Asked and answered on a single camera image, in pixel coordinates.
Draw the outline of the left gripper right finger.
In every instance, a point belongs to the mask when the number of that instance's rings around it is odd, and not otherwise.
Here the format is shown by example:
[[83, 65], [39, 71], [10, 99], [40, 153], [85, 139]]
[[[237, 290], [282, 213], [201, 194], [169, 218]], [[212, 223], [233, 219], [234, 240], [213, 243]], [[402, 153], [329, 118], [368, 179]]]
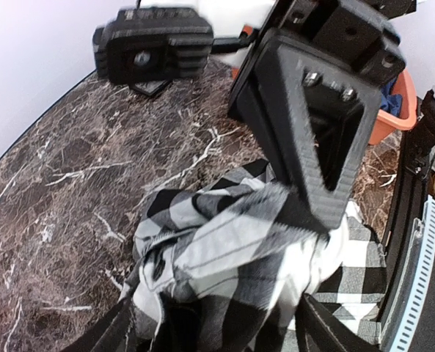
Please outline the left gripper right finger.
[[300, 351], [379, 351], [364, 341], [311, 295], [301, 297], [296, 310], [296, 339]]

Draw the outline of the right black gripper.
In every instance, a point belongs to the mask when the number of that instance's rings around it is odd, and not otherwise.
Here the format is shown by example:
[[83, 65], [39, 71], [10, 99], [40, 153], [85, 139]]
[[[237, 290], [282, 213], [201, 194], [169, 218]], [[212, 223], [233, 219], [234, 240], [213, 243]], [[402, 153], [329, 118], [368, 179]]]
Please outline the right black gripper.
[[364, 1], [276, 1], [268, 28], [278, 29], [242, 65], [229, 115], [250, 128], [278, 181], [337, 228], [381, 102], [344, 65], [372, 84], [391, 82], [406, 68], [400, 36]]

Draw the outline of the black white plaid shirt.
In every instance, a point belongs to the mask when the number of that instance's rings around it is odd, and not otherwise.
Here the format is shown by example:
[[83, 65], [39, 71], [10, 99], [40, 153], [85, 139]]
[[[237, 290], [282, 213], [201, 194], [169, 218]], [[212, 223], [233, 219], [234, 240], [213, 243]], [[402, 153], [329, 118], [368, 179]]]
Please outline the black white plaid shirt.
[[153, 193], [133, 256], [124, 351], [294, 351], [304, 294], [379, 343], [387, 269], [377, 234], [355, 202], [327, 230], [266, 160], [196, 192]]

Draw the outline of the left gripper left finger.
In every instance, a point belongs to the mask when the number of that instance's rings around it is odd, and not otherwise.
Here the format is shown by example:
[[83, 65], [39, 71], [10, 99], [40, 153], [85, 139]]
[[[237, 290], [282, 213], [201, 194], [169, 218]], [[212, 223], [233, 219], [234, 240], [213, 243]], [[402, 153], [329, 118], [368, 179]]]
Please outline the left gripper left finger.
[[131, 297], [116, 306], [117, 312], [106, 323], [90, 351], [136, 351], [134, 309]]

